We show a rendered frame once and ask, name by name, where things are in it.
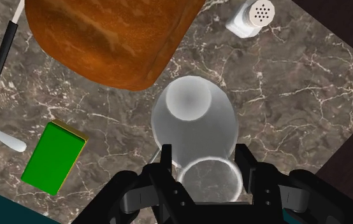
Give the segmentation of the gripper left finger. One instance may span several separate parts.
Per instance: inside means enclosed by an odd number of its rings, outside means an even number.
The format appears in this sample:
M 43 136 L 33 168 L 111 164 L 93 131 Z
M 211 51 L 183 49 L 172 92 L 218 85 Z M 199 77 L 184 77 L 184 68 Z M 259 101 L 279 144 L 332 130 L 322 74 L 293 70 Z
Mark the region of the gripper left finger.
M 140 210 L 151 208 L 157 224 L 190 224 L 195 203 L 171 174 L 170 144 L 162 145 L 158 163 L 141 174 L 119 171 L 89 202 L 72 224 L 132 224 Z

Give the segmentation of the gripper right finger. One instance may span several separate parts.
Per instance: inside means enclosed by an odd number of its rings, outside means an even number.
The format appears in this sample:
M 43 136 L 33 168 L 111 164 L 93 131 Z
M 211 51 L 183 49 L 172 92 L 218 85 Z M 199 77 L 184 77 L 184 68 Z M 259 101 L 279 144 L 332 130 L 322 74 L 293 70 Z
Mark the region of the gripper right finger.
M 234 162 L 252 204 L 273 224 L 353 224 L 353 200 L 313 173 L 281 173 L 258 162 L 245 144 L 235 146 Z

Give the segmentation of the clear drinking glass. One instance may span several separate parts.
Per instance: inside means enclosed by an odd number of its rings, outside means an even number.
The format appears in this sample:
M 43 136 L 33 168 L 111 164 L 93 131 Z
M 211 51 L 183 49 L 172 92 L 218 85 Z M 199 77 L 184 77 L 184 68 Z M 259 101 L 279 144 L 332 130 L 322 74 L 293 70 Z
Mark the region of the clear drinking glass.
M 160 94 L 151 114 L 158 146 L 172 146 L 177 181 L 196 202 L 234 202 L 243 188 L 232 163 L 238 119 L 226 93 L 199 76 L 172 81 Z

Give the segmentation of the green box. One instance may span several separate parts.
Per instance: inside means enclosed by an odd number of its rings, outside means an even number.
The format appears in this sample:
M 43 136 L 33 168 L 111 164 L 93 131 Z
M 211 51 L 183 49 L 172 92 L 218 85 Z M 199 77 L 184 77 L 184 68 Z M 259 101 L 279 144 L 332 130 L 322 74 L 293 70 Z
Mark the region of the green box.
M 88 135 L 58 119 L 48 122 L 21 180 L 56 195 L 88 140 Z

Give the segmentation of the brown bread loaf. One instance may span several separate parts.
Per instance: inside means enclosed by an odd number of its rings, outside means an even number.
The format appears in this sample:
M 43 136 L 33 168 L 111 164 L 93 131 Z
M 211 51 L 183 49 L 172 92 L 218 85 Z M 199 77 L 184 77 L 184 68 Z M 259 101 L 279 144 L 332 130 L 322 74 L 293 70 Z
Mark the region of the brown bread loaf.
M 151 87 L 206 0 L 25 0 L 42 50 L 96 83 Z

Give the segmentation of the white salt shaker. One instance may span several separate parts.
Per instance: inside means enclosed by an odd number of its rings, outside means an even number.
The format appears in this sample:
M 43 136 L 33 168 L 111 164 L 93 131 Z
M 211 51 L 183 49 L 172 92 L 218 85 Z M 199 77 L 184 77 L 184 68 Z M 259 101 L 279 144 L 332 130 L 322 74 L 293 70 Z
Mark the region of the white salt shaker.
M 270 0 L 246 0 L 226 22 L 226 29 L 239 38 L 251 38 L 269 25 L 274 16 L 275 7 Z

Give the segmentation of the black handled knife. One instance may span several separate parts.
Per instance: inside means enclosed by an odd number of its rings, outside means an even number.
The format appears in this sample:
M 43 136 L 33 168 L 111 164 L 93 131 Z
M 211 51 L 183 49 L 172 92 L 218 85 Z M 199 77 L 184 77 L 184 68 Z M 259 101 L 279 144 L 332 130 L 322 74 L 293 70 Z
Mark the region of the black handled knife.
M 4 64 L 6 62 L 8 53 L 10 51 L 13 39 L 15 37 L 16 31 L 18 29 L 18 20 L 24 10 L 25 0 L 20 0 L 15 10 L 13 18 L 8 22 L 7 28 L 5 30 L 1 46 L 0 46 L 0 76 L 3 70 Z

